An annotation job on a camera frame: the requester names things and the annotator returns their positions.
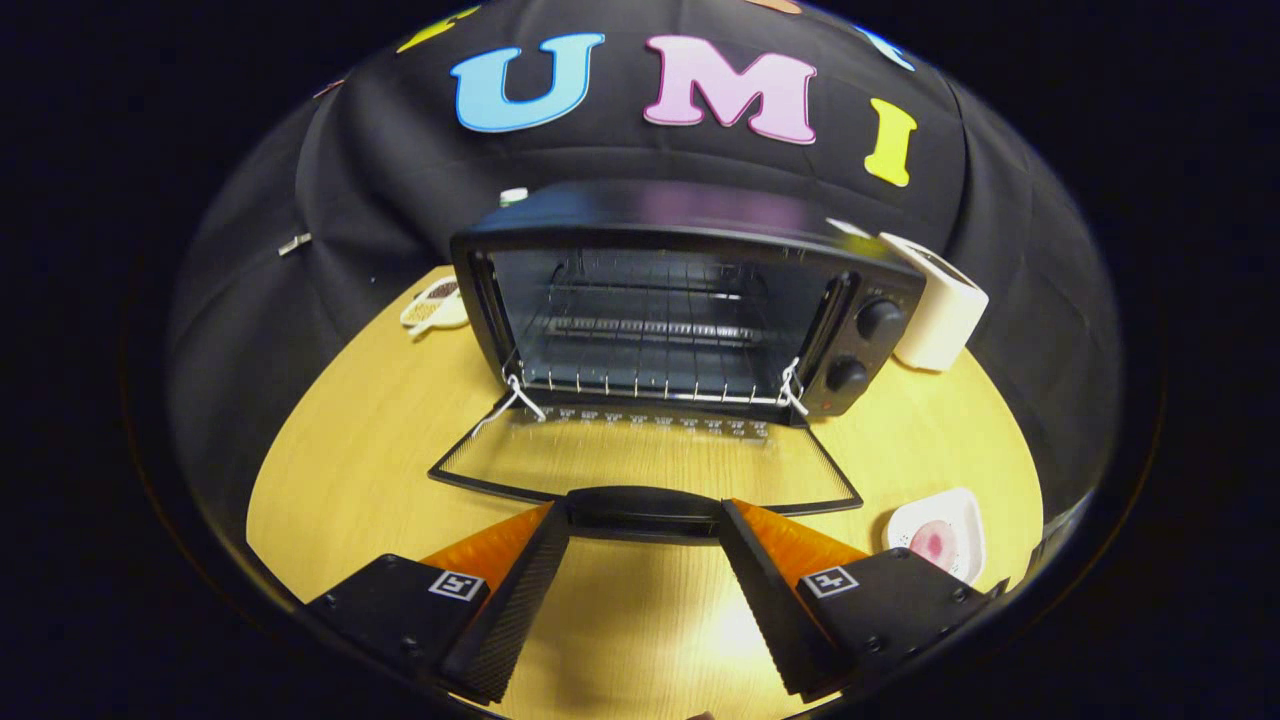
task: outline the open oven door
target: open oven door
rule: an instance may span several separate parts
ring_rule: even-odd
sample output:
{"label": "open oven door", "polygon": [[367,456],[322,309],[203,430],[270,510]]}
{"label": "open oven door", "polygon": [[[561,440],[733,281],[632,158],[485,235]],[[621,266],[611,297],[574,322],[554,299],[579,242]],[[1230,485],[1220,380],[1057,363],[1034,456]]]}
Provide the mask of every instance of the open oven door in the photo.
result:
{"label": "open oven door", "polygon": [[576,534],[657,542],[714,543],[726,497],[782,515],[863,505],[808,425],[682,407],[535,410],[521,395],[508,392],[429,475],[529,502],[566,498]]}

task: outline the black backdrop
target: black backdrop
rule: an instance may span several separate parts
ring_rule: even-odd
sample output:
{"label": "black backdrop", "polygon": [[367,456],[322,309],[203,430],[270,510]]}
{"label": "black backdrop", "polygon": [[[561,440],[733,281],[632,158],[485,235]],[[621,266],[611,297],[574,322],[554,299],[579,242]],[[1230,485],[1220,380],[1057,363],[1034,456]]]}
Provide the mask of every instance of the black backdrop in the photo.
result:
{"label": "black backdrop", "polygon": [[[138,251],[166,264],[234,163],[291,106],[448,9],[141,1],[10,10],[18,163],[6,265],[35,292],[12,305],[9,375],[24,391],[15,421],[37,433],[8,483],[19,523],[6,543],[17,571],[6,592],[33,601],[12,618],[12,653],[24,670],[6,696],[14,707],[41,716],[421,714],[398,689],[357,684],[326,659],[262,635],[201,582],[131,466],[114,355],[131,273],[145,273]],[[1260,332],[1268,323],[1248,297],[1266,282],[1260,225],[1275,186],[1266,129],[1276,115],[1258,29],[1275,18],[1155,3],[837,9],[965,82],[1037,146],[1103,249],[1139,249],[1108,260],[1156,273],[1172,345],[1161,452],[1111,551],[1009,648],[950,682],[886,698],[886,716],[945,710],[951,698],[996,716],[1262,716],[1270,601],[1247,583],[1265,573],[1253,528],[1267,503],[1242,480],[1243,457],[1266,447],[1260,430],[1275,421]],[[1108,242],[1121,237],[1142,240]],[[1236,544],[1225,552],[1206,539],[1216,537]]]}

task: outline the wooden table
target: wooden table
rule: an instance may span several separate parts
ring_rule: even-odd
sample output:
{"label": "wooden table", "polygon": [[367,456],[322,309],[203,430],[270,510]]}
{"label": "wooden table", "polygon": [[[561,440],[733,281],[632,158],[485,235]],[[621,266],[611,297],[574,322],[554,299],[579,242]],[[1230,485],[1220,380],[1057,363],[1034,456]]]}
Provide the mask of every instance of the wooden table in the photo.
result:
{"label": "wooden table", "polygon": [[[411,342],[399,311],[436,268],[325,369],[275,438],[248,509],[248,543],[308,602],[384,552],[424,557],[530,507],[428,478],[503,395],[467,327]],[[980,591],[1021,580],[1043,524],[1039,482],[1000,393],[964,352],[945,374],[891,361],[814,434],[865,505],[799,521],[883,550],[899,506],[954,487],[977,496]],[[508,717],[782,717],[787,696],[718,547],[575,538],[506,698]]]}

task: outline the blue letter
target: blue letter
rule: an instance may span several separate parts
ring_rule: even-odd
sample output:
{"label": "blue letter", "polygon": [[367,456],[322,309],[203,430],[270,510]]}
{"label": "blue letter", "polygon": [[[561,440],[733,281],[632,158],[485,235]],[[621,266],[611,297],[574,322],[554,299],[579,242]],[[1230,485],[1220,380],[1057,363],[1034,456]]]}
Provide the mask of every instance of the blue letter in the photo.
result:
{"label": "blue letter", "polygon": [[902,59],[902,51],[886,42],[883,37],[876,35],[869,29],[863,29],[858,26],[854,26],[854,29],[865,35],[867,40],[870,40],[872,45],[874,45],[876,49],[881,51],[881,55],[884,55],[890,60],[893,60],[895,63],[902,65],[904,68],[911,70],[913,73],[915,72],[915,65]]}
{"label": "blue letter", "polygon": [[458,78],[458,122],[476,132],[511,132],[549,123],[586,97],[591,47],[604,42],[598,32],[552,37],[538,46],[550,53],[552,88],[538,100],[507,100],[507,63],[518,47],[503,47],[463,60],[449,70]]}

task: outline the black knob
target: black knob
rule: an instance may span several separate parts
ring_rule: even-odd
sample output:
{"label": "black knob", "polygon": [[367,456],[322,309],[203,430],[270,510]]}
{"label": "black knob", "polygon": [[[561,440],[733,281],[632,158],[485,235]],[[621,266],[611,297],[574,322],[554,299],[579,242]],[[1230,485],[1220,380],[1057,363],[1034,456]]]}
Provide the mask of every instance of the black knob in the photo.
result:
{"label": "black knob", "polygon": [[852,355],[841,355],[827,366],[827,388],[840,392],[850,384],[867,384],[867,368]]}
{"label": "black knob", "polygon": [[873,300],[858,313],[858,334],[874,345],[897,345],[906,329],[906,313],[892,300]]}

